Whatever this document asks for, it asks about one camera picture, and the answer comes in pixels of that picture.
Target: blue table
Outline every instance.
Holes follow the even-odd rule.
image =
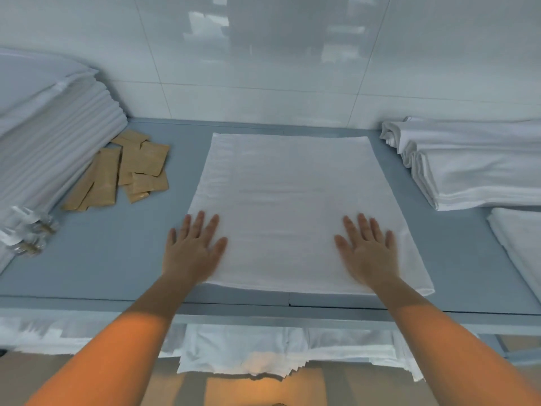
[[[171,145],[170,190],[129,204],[54,214],[62,229],[37,258],[17,258],[0,275],[0,316],[113,319],[159,276],[167,230],[188,210],[212,133],[369,136],[436,293],[429,299],[480,334],[541,335],[541,304],[486,222],[489,208],[437,212],[377,131],[132,120],[129,128]],[[175,322],[395,328],[375,297],[246,291],[201,285]]]

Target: clear plastic packaging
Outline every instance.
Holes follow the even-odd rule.
[[[60,224],[51,215],[40,211],[33,211],[26,207],[12,206],[24,224],[36,234],[53,235],[60,228]]]
[[[0,227],[0,242],[15,255],[37,255],[45,247],[44,236]]]

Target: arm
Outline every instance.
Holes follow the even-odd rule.
[[[173,316],[186,295],[214,271],[226,248],[221,238],[208,251],[218,226],[215,215],[201,231],[199,212],[186,215],[176,237],[167,237],[160,278],[51,377],[28,402],[43,405],[138,405]]]
[[[360,231],[344,217],[351,245],[336,235],[336,246],[351,275],[389,310],[439,404],[541,405],[540,393],[509,362],[398,277],[393,233],[384,237],[362,214],[358,221]]]

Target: forearm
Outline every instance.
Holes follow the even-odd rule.
[[[137,405],[172,318],[191,289],[163,278],[100,332],[29,405]]]
[[[401,279],[372,286],[441,405],[541,404],[518,371]]]

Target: wall tile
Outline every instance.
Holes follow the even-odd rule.
[[[541,105],[359,95],[348,128],[381,129],[408,115],[437,120],[519,121],[541,118]]]
[[[129,117],[171,118],[160,84],[128,81],[105,81],[105,84]]]
[[[0,46],[62,54],[110,80],[159,82],[134,0],[0,0]]]
[[[361,94],[541,104],[541,0],[391,0]]]
[[[345,127],[355,95],[164,84],[177,120]]]
[[[136,0],[161,81],[356,94],[389,0]]]

